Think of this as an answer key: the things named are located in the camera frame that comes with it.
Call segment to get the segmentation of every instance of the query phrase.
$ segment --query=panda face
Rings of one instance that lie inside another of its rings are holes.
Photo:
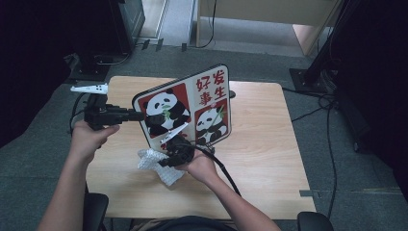
[[[197,131],[202,131],[221,122],[222,118],[219,116],[217,109],[210,109],[200,115],[197,120],[196,129]]]
[[[154,116],[165,114],[176,103],[177,97],[173,93],[162,92],[153,96],[147,104],[144,104],[144,108],[149,116]]]

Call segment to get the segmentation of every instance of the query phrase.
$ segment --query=table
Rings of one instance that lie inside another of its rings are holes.
[[[115,76],[108,103],[132,108],[138,92],[170,80]],[[299,193],[310,188],[281,87],[231,81],[230,89],[237,94],[231,99],[232,132],[215,148],[242,197],[273,219],[296,219],[301,211],[315,211],[313,198]],[[140,124],[124,122],[89,165],[89,191],[110,198],[108,218],[230,218],[217,197],[190,175],[167,187],[155,171],[137,169],[137,152],[145,148]]]
[[[200,17],[213,17],[214,1],[198,1],[196,46],[200,46]],[[310,55],[324,28],[334,26],[342,3],[342,0],[222,0],[217,1],[216,17],[293,24],[304,55]]]

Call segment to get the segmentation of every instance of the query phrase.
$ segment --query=chair armrest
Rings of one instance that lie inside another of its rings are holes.
[[[297,215],[297,228],[299,231],[334,231],[330,220],[315,212],[300,212]]]
[[[84,231],[99,231],[108,208],[109,198],[105,194],[86,193],[84,200]]]

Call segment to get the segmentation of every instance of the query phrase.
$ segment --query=panda illustration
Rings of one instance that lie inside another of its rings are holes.
[[[151,136],[160,136],[190,118],[190,111],[177,99],[173,89],[156,94],[144,102],[143,107],[146,109],[144,122]]]
[[[195,126],[197,133],[197,144],[204,145],[222,137],[227,132],[227,126],[222,121],[221,107],[212,108],[203,112]]]

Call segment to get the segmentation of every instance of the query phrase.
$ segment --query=white cloth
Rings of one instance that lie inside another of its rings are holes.
[[[180,179],[185,173],[184,170],[177,170],[174,167],[162,167],[158,162],[168,158],[168,156],[151,148],[140,150],[138,155],[140,156],[138,169],[152,169],[157,171],[160,179],[168,186],[174,184],[174,182]]]

